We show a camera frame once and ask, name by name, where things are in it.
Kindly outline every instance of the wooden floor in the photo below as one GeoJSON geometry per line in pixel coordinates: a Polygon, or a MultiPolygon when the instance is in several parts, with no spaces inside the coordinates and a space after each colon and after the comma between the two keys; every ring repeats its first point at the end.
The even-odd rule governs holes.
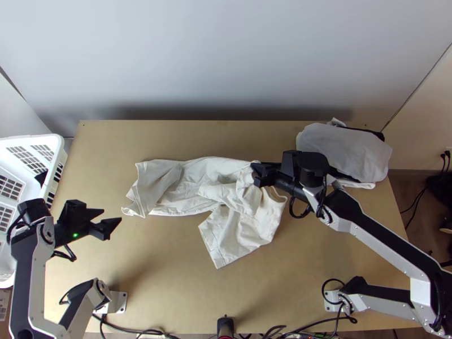
{"type": "MultiPolygon", "coordinates": [[[[392,173],[389,179],[394,191],[395,199],[399,210],[408,208],[417,194],[425,187],[425,179],[428,175],[414,175],[409,172],[392,173]]],[[[402,219],[406,225],[410,219],[412,210],[402,214],[402,219]]],[[[427,190],[422,196],[418,205],[418,210],[413,221],[407,229],[410,242],[428,253],[433,251],[432,256],[438,262],[449,260],[447,248],[452,240],[452,235],[440,232],[438,229],[445,216],[451,213],[427,190]]],[[[438,338],[427,333],[422,328],[398,329],[387,331],[362,331],[362,332],[340,332],[341,338],[350,339],[412,339],[412,338],[438,338]]]]}

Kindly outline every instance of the black robot arm segment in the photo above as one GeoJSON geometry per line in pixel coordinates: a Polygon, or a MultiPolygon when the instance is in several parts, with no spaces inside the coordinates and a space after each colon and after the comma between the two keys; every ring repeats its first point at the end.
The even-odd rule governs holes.
{"type": "Polygon", "coordinates": [[[337,312],[338,301],[346,298],[351,304],[351,307],[344,307],[347,313],[373,309],[418,321],[427,332],[450,338],[452,274],[444,271],[432,257],[366,215],[359,202],[328,174],[325,156],[286,151],[281,163],[251,166],[256,174],[256,186],[274,185],[292,198],[307,202],[307,211],[319,210],[320,206],[317,214],[320,221],[338,232],[352,234],[410,278],[410,290],[400,290],[368,285],[362,277],[355,277],[340,290],[327,291],[333,303],[325,301],[325,309],[337,312]],[[321,182],[334,188],[322,201],[319,200],[319,192],[323,192],[321,182]]]}

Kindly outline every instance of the metal mounting bracket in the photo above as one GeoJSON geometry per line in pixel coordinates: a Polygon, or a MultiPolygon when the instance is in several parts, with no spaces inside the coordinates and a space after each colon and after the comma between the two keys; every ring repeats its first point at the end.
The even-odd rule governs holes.
{"type": "Polygon", "coordinates": [[[126,292],[116,292],[110,291],[111,301],[101,308],[95,310],[94,314],[107,314],[107,313],[117,313],[121,314],[125,312],[125,307],[127,305],[127,293],[126,292]]]}

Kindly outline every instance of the white wall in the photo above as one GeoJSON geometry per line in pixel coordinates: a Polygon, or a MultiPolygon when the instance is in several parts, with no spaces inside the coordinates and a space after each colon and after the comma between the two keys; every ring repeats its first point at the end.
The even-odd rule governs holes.
{"type": "Polygon", "coordinates": [[[13,1],[0,66],[65,135],[87,118],[337,115],[379,129],[452,40],[451,12],[450,0],[13,1]]]}
{"type": "Polygon", "coordinates": [[[452,149],[452,48],[383,132],[390,168],[441,169],[440,154],[452,149]]]}
{"type": "Polygon", "coordinates": [[[0,138],[48,133],[47,126],[0,73],[0,138]]]}

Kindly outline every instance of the white fabric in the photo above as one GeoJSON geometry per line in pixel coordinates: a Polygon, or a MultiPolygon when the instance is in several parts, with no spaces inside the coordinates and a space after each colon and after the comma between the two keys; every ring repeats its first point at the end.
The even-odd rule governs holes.
{"type": "Polygon", "coordinates": [[[373,188],[372,183],[385,179],[388,174],[392,148],[372,133],[336,125],[345,124],[333,119],[328,124],[306,126],[297,136],[297,150],[322,153],[339,172],[363,183],[343,180],[344,185],[373,188]]]}
{"type": "Polygon", "coordinates": [[[205,157],[136,167],[138,180],[127,193],[133,203],[123,213],[144,218],[212,211],[199,230],[216,268],[273,240],[287,198],[273,187],[254,186],[250,162],[205,157]]]}

